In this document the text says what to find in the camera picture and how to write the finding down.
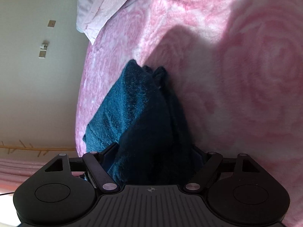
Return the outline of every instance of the dark teal towel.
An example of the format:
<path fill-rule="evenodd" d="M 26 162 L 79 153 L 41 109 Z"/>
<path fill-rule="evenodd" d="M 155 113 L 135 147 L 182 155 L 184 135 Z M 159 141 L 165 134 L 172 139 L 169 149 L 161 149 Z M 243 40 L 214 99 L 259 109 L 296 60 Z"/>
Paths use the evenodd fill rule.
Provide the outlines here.
<path fill-rule="evenodd" d="M 108 171 L 120 185 L 185 184 L 193 175 L 191 137 L 167 72 L 130 60 L 87 125 L 86 151 L 120 144 Z"/>

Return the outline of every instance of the pink blanket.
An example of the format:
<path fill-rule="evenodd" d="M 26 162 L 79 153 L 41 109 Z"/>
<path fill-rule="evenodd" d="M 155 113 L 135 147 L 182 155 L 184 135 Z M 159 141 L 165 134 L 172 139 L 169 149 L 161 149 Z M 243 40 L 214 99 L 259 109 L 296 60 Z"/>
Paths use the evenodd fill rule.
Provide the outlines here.
<path fill-rule="evenodd" d="M 163 65 L 195 144 L 251 155 L 303 226 L 303 0 L 128 0 L 89 45 L 76 142 L 130 59 Z"/>

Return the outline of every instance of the white wall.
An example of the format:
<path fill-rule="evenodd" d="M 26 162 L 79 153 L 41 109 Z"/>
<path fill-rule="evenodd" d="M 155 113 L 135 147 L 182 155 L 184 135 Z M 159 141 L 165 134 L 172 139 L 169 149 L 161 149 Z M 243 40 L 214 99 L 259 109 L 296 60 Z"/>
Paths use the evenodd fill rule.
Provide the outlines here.
<path fill-rule="evenodd" d="M 75 112 L 88 40 L 75 28 L 77 0 L 0 0 L 0 141 L 75 146 Z M 54 28 L 48 21 L 56 20 Z M 41 43 L 49 41 L 46 59 Z M 0 157 L 37 157 L 15 151 Z"/>
<path fill-rule="evenodd" d="M 18 226 L 20 220 L 13 203 L 13 195 L 0 196 L 0 227 Z"/>

